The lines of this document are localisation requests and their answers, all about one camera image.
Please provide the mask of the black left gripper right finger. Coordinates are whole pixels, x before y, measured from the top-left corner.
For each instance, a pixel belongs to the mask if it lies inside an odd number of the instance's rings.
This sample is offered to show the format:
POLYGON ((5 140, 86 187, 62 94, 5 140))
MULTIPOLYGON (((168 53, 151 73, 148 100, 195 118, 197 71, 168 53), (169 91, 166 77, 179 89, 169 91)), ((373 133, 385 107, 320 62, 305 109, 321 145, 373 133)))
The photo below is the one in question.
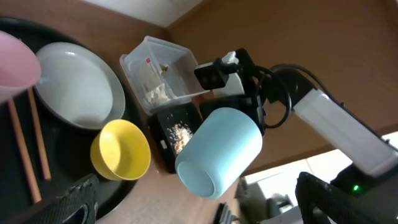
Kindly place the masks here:
POLYGON ((396 218, 360 202, 308 172, 299 174, 295 195, 304 224, 397 223, 396 218))

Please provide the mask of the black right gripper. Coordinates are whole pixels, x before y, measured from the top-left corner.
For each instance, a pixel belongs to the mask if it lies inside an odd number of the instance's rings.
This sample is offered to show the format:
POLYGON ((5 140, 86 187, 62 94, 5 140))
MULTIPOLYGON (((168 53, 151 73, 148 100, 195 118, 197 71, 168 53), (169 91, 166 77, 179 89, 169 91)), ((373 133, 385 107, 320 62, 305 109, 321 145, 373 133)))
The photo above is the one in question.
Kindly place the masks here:
POLYGON ((257 125, 261 134, 265 133, 266 124, 264 121, 264 110, 260 94, 256 91, 256 83, 253 80, 257 77, 258 70, 245 49, 235 50, 239 59, 239 76, 242 79, 244 94, 214 98, 199 104, 200 113, 203 119, 207 119, 210 113, 219 108, 234 108, 248 115, 257 125))

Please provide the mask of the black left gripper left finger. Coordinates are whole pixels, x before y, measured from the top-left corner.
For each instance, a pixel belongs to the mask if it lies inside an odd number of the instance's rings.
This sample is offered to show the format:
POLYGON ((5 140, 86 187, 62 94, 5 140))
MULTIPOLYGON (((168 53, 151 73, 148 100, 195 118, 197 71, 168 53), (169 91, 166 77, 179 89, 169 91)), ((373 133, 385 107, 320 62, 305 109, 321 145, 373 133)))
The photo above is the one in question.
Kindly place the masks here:
POLYGON ((93 224, 96 222, 99 180, 90 174, 75 182, 62 195, 40 202, 22 216, 22 223, 93 224))

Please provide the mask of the yellow bowl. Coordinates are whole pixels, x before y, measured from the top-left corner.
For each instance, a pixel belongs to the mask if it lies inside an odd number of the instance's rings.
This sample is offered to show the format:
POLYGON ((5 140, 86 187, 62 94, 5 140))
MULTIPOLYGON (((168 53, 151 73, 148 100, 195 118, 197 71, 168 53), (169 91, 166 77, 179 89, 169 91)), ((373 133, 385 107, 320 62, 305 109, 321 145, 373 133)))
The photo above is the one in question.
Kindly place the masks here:
POLYGON ((108 122, 91 144, 93 167, 108 180, 137 180, 148 170, 150 146, 144 133, 124 119, 108 122))

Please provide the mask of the blue cup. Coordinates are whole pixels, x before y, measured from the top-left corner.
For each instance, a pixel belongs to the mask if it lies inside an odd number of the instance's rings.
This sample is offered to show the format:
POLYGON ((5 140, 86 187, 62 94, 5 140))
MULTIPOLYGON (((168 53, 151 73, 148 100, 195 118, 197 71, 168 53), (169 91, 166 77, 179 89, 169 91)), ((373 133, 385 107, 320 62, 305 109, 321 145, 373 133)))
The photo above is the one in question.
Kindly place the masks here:
POLYGON ((203 198, 221 197, 262 149, 255 122, 234 108, 207 117, 177 156, 175 170, 189 191, 203 198))

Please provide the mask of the pink cup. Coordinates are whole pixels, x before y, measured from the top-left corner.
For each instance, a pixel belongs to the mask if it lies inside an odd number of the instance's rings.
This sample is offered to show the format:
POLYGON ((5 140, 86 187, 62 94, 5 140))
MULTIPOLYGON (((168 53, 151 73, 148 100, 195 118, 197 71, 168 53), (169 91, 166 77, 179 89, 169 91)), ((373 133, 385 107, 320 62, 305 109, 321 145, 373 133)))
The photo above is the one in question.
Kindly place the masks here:
POLYGON ((20 39, 1 31, 1 103, 35 85, 40 77, 35 53, 20 39))

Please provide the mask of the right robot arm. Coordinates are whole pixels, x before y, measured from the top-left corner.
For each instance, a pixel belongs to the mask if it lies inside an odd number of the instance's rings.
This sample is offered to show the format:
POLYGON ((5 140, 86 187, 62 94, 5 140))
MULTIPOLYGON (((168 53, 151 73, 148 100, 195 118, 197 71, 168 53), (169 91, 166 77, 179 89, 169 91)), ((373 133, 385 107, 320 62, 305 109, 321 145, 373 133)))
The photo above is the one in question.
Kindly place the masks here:
POLYGON ((397 148, 337 101, 308 69, 291 63, 264 68, 238 49, 197 66, 194 74, 205 90, 221 91, 200 103, 203 118, 218 108, 234 108, 264 134, 295 113, 352 160, 332 185, 355 197, 380 190, 382 184, 397 188, 397 148))

